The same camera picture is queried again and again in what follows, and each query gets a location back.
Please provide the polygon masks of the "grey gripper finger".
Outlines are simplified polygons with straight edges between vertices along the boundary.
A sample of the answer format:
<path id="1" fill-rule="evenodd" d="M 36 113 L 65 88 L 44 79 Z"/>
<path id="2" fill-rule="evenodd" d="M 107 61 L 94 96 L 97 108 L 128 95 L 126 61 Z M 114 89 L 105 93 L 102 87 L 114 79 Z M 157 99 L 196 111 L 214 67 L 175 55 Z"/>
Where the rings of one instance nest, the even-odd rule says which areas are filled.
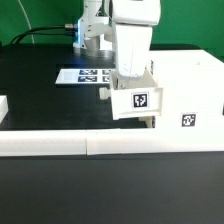
<path id="1" fill-rule="evenodd" d="M 118 78 L 118 88 L 127 89 L 131 83 L 132 79 L 130 77 L 119 77 Z"/>

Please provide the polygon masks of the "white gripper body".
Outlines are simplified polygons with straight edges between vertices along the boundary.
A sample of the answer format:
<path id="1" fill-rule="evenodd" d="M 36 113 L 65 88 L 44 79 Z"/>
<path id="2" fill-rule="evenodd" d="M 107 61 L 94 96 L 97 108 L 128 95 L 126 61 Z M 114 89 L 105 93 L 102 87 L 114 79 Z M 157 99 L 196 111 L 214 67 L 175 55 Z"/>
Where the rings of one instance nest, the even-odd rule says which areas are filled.
<path id="1" fill-rule="evenodd" d="M 116 23 L 114 31 L 116 72 L 125 78 L 141 77 L 147 64 L 153 29 Z"/>

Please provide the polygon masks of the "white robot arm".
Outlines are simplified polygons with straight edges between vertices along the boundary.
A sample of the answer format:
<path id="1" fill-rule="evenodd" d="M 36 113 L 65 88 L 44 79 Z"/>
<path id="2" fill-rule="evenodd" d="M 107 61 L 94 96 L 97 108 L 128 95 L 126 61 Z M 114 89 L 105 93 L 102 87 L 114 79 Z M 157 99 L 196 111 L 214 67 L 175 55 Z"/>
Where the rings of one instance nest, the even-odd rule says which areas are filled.
<path id="1" fill-rule="evenodd" d="M 153 28 L 160 17 L 160 0 L 83 0 L 74 51 L 113 56 L 117 87 L 127 88 L 145 73 Z"/>

